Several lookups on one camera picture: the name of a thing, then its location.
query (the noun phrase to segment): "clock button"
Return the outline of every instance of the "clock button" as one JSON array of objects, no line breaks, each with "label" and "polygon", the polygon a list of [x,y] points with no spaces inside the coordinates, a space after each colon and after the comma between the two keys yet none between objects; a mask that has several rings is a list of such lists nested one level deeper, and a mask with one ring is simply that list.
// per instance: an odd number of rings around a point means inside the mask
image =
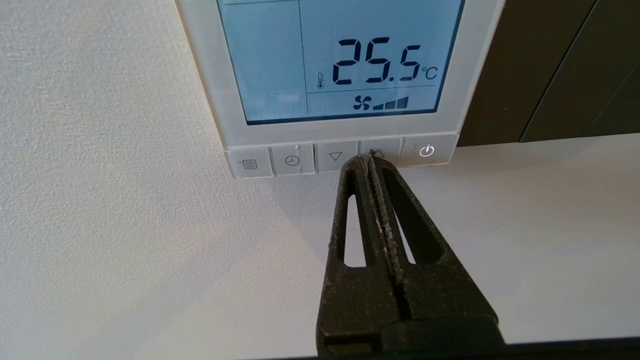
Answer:
[{"label": "clock button", "polygon": [[313,145],[292,145],[271,148],[271,160],[276,176],[315,174]]}]

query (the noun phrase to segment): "button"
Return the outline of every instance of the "button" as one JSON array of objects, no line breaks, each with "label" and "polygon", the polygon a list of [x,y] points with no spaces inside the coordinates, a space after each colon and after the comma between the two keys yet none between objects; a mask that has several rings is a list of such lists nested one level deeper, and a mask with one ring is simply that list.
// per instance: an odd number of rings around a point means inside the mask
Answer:
[{"label": "button", "polygon": [[458,144],[458,134],[404,138],[399,167],[446,164]]},{"label": "button", "polygon": [[267,149],[229,150],[227,159],[236,179],[273,176]]},{"label": "button", "polygon": [[360,142],[360,154],[368,156],[369,151],[373,150],[375,152],[374,156],[383,158],[395,165],[400,159],[400,143],[401,139],[399,138],[362,140]]},{"label": "button", "polygon": [[271,160],[277,176],[316,172],[313,145],[272,147]]},{"label": "button", "polygon": [[319,143],[316,145],[316,165],[319,173],[338,171],[356,155],[358,142]]}]

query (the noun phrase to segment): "white thermostat frame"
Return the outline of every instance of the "white thermostat frame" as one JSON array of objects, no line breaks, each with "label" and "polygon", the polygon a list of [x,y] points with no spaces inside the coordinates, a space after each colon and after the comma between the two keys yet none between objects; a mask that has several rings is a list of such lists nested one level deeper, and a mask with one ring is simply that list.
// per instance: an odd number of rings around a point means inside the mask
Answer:
[{"label": "white thermostat frame", "polygon": [[248,125],[216,0],[175,3],[226,150],[458,133],[504,6],[504,0],[465,1],[435,113]]}]

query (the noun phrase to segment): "fan icon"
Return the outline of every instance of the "fan icon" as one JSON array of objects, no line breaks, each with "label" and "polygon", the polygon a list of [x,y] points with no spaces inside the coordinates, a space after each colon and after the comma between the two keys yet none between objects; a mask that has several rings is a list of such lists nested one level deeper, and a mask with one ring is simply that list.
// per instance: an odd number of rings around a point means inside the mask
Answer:
[{"label": "fan icon", "polygon": [[353,106],[354,109],[359,110],[360,108],[363,108],[363,110],[365,111],[369,109],[369,104],[367,104],[367,101],[371,101],[371,96],[365,96],[363,100],[362,96],[358,95],[354,100],[358,103],[357,105]]}]

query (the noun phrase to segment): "thermostat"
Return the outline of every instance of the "thermostat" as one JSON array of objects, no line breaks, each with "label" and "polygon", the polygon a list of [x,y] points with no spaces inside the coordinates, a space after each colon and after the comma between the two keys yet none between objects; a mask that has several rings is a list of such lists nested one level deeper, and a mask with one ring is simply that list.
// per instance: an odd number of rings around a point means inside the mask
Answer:
[{"label": "thermostat", "polygon": [[448,163],[504,0],[176,0],[236,178]]}]

